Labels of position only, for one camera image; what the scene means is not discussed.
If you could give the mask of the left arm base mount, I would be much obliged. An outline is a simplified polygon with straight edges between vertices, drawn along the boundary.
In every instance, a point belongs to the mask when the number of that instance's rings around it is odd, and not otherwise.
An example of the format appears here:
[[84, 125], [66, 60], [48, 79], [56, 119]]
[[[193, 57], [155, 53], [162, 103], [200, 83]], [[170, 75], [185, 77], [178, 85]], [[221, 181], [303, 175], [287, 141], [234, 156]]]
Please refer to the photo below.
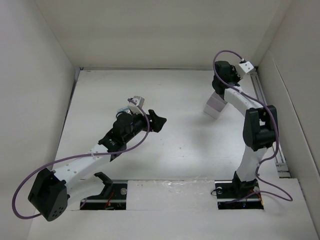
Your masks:
[[94, 174], [104, 184], [99, 194], [86, 197], [81, 201], [79, 209], [84, 211], [108, 210], [122, 211], [127, 207], [127, 180], [112, 180], [103, 172]]

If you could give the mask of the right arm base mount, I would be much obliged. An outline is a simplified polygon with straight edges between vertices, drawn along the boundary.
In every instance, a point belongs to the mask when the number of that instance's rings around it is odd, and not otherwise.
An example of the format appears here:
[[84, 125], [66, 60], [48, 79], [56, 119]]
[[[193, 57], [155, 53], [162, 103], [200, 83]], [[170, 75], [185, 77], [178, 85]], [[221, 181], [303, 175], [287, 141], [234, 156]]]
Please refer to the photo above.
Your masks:
[[216, 197], [219, 210], [263, 210], [259, 184], [236, 190], [231, 180], [215, 180], [211, 195]]

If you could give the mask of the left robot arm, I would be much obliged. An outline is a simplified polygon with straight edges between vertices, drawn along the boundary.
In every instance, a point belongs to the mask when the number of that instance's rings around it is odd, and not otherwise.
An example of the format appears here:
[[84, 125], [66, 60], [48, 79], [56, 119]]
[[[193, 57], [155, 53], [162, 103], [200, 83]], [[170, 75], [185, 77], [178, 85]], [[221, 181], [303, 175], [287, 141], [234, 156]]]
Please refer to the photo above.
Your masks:
[[112, 128], [90, 153], [62, 167], [42, 169], [33, 182], [29, 202], [48, 222], [57, 219], [71, 202], [87, 197], [85, 191], [75, 187], [83, 177], [120, 156], [128, 142], [140, 132], [158, 133], [166, 122], [166, 118], [156, 115], [152, 109], [147, 115], [118, 114]]

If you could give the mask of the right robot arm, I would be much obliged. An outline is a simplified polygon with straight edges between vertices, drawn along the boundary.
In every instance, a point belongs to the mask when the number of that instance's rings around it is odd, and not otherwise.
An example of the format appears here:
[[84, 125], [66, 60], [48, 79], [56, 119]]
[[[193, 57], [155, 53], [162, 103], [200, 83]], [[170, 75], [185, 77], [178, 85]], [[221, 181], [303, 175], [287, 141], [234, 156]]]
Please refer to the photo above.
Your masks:
[[263, 107], [260, 101], [242, 90], [239, 84], [242, 77], [234, 65], [220, 60], [213, 66], [212, 87], [215, 93], [244, 116], [242, 137], [245, 150], [231, 186], [227, 188], [232, 198], [239, 199], [250, 194], [257, 186], [256, 170], [276, 141], [277, 110], [273, 105]]

